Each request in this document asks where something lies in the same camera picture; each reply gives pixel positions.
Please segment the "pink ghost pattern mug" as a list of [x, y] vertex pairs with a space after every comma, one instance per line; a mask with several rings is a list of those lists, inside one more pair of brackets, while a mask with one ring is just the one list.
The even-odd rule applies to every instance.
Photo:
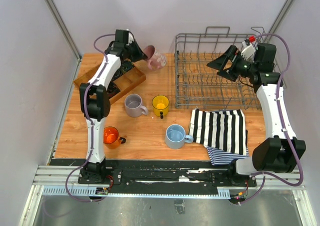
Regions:
[[143, 52], [146, 55], [145, 61], [150, 70], [159, 70], [167, 64], [166, 56], [159, 53], [154, 46], [149, 45], [145, 47]]

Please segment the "yellow enamel mug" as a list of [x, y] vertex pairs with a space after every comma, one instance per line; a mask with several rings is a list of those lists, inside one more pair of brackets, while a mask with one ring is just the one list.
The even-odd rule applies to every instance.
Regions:
[[170, 101], [168, 97], [164, 95], [157, 95], [152, 99], [151, 104], [154, 114], [160, 119], [164, 119], [169, 112]]

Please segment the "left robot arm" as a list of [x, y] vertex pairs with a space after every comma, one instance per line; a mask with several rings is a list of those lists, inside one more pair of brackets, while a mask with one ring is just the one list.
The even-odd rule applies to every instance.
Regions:
[[137, 62], [147, 58], [129, 30], [116, 30], [114, 40], [103, 54], [97, 72], [79, 87], [80, 107], [88, 129], [86, 161], [79, 172], [78, 183], [100, 184], [107, 179], [104, 152], [104, 125], [111, 109], [107, 88], [122, 62]]

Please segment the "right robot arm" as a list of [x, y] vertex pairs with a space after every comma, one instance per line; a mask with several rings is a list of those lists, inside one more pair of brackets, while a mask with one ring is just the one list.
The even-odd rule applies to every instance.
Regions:
[[304, 179], [300, 159], [306, 143], [297, 138], [286, 112], [283, 74], [274, 72], [276, 52], [273, 44], [258, 43], [254, 47], [245, 41], [242, 51], [231, 45], [207, 64], [227, 80], [234, 82], [239, 76], [249, 78], [263, 112], [266, 139], [254, 149], [251, 157], [232, 163], [226, 179], [233, 186], [243, 182], [245, 176], [264, 173], [277, 178], [279, 173], [291, 173], [296, 167], [299, 179], [292, 186], [301, 185]]

